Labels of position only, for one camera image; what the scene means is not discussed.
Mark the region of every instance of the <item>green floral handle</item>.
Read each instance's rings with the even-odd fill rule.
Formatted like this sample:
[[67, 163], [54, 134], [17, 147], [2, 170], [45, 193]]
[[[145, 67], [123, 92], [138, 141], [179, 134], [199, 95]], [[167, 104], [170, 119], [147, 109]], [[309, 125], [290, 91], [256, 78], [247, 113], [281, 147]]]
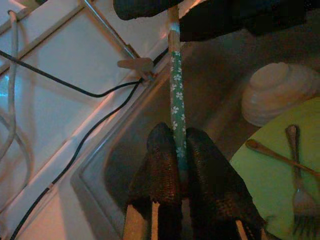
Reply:
[[187, 171], [184, 85], [182, 81], [181, 55], [178, 51], [171, 53], [170, 101], [171, 125], [176, 145], [178, 168], [180, 171]]

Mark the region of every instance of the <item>black cable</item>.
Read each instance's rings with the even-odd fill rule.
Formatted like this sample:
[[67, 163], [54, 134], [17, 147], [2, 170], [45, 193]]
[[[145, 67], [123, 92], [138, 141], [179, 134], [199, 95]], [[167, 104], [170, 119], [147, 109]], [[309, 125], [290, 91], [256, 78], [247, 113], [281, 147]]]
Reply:
[[76, 90], [79, 93], [85, 94], [85, 95], [93, 97], [93, 98], [102, 98], [102, 97], [108, 95], [109, 93], [111, 93], [111, 92], [113, 92], [113, 91], [115, 91], [117, 89], [129, 86], [129, 85], [135, 85], [135, 84], [137, 84], [139, 82], [139, 81], [127, 82], [127, 83], [118, 85], [118, 86], [116, 86], [116, 87], [114, 87], [112, 89], [109, 89], [108, 91], [105, 91], [103, 93], [96, 94], [96, 93], [92, 93], [92, 92], [86, 91], [86, 90], [84, 90], [84, 89], [82, 89], [80, 87], [77, 87], [75, 85], [72, 85], [72, 84], [70, 84], [70, 83], [68, 83], [66, 81], [63, 81], [63, 80], [61, 80], [61, 79], [59, 79], [59, 78], [57, 78], [57, 77], [45, 72], [45, 71], [42, 71], [42, 70], [40, 70], [40, 69], [38, 69], [38, 68], [36, 68], [34, 66], [31, 66], [31, 65], [29, 65], [29, 64], [27, 64], [27, 63], [15, 58], [15, 57], [13, 57], [13, 56], [11, 56], [10, 54], [5, 53], [4, 51], [0, 50], [0, 56], [3, 56], [4, 58], [9, 59], [10, 61], [15, 62], [15, 63], [19, 64], [22, 67], [30, 69], [31, 71], [34, 71], [37, 74], [40, 74], [40, 75], [42, 75], [42, 76], [44, 76], [44, 77], [46, 77], [48, 79], [51, 79], [51, 80], [53, 80], [53, 81], [55, 81], [55, 82], [57, 82], [59, 84], [62, 84], [64, 86], [68, 87], [68, 88]]
[[[154, 61], [153, 64], [156, 65], [162, 58], [163, 56], [168, 52], [168, 48], [166, 50], [164, 50], [159, 56], [157, 56]], [[51, 186], [47, 187], [45, 190], [43, 190], [43, 192], [37, 197], [37, 199], [33, 202], [33, 204], [31, 205], [31, 207], [28, 209], [28, 211], [25, 213], [25, 215], [23, 216], [23, 218], [21, 219], [21, 221], [19, 222], [18, 226], [15, 228], [10, 240], [15, 240], [20, 229], [22, 228], [22, 226], [25, 224], [26, 220], [28, 219], [29, 215], [32, 213], [32, 211], [35, 209], [35, 207], [37, 206], [37, 204], [41, 201], [41, 199], [46, 195], [46, 193], [51, 189], [51, 187], [56, 184], [61, 178], [62, 176], [70, 169], [70, 167], [72, 166], [72, 164], [74, 163], [74, 161], [76, 160], [82, 146], [84, 145], [85, 141], [87, 140], [87, 138], [90, 136], [90, 134], [101, 124], [103, 123], [107, 118], [109, 118], [110, 116], [112, 116], [113, 114], [115, 114], [116, 112], [118, 112], [120, 109], [122, 109], [132, 98], [133, 94], [135, 93], [135, 91], [137, 90], [138, 86], [140, 83], [143, 82], [143, 79], [141, 78], [139, 81], [136, 82], [134, 88], [132, 89], [132, 91], [130, 92], [129, 96], [126, 98], [126, 100], [120, 105], [118, 106], [115, 110], [113, 110], [112, 112], [108, 113], [107, 115], [105, 115], [103, 118], [101, 118], [86, 134], [85, 136], [82, 138], [81, 142], [79, 143], [78, 147], [76, 148], [71, 160], [69, 161], [69, 163], [67, 164], [67, 166], [63, 169], [63, 171], [51, 182]], [[113, 91], [116, 90], [115, 88], [108, 90], [107, 92], [111, 93]]]

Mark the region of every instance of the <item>black fabric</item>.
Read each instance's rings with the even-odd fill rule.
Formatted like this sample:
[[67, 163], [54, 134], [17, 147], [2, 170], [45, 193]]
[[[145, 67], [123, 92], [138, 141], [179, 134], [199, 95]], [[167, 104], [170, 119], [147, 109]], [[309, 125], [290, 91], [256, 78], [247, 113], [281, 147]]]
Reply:
[[310, 0], [237, 0], [232, 18], [259, 36], [304, 24], [306, 11], [312, 7], [315, 1]]
[[232, 20], [229, 0], [207, 0], [180, 19], [182, 42], [205, 41], [242, 28]]
[[188, 128], [186, 134], [194, 238], [238, 239], [234, 222], [241, 220], [250, 232], [248, 239], [260, 240], [265, 221], [243, 179], [205, 132]]
[[153, 17], [183, 0], [113, 0], [115, 13], [122, 20]]
[[151, 212], [151, 202], [159, 203], [158, 239], [181, 239], [182, 199], [171, 129], [157, 124], [147, 139], [147, 154], [129, 187], [128, 204], [145, 218]]
[[[152, 17], [183, 0], [113, 0], [122, 20]], [[205, 41], [242, 28], [254, 35], [279, 31], [305, 22], [306, 11], [320, 0], [206, 0], [180, 20], [180, 40]]]

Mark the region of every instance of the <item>fork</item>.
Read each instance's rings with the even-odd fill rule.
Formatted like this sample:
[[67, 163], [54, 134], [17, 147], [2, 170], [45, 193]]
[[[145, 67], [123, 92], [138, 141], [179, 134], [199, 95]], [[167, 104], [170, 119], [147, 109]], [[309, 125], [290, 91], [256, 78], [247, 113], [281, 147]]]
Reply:
[[[285, 133], [289, 141], [293, 160], [299, 164], [299, 127], [294, 124], [289, 125], [285, 129]], [[320, 222], [320, 207], [306, 191], [301, 169], [298, 167], [294, 167], [294, 184], [296, 192], [293, 196], [293, 234], [296, 234], [299, 229], [300, 236], [306, 232], [306, 236], [309, 237], [310, 232], [312, 232], [313, 236], [316, 237]]]

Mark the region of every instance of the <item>spoon handle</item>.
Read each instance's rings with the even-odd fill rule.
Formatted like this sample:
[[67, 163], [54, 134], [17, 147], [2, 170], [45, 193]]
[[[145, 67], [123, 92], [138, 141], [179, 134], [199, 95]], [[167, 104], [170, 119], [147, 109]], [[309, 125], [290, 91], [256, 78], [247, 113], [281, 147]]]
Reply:
[[298, 168], [300, 168], [300, 169], [312, 174], [317, 179], [320, 179], [320, 173], [319, 172], [316, 172], [316, 171], [310, 169], [309, 167], [301, 165], [300, 163], [292, 161], [292, 160], [286, 158], [285, 156], [282, 156], [282, 155], [276, 153], [275, 151], [272, 151], [270, 148], [266, 147], [265, 145], [261, 144], [260, 142], [254, 140], [254, 139], [247, 140], [245, 145], [246, 145], [247, 148], [249, 148], [251, 150], [254, 150], [254, 151], [258, 152], [258, 153], [273, 157], [273, 158], [278, 159], [278, 160], [282, 160], [282, 161], [286, 162], [287, 164], [290, 164], [291, 166], [298, 167]]

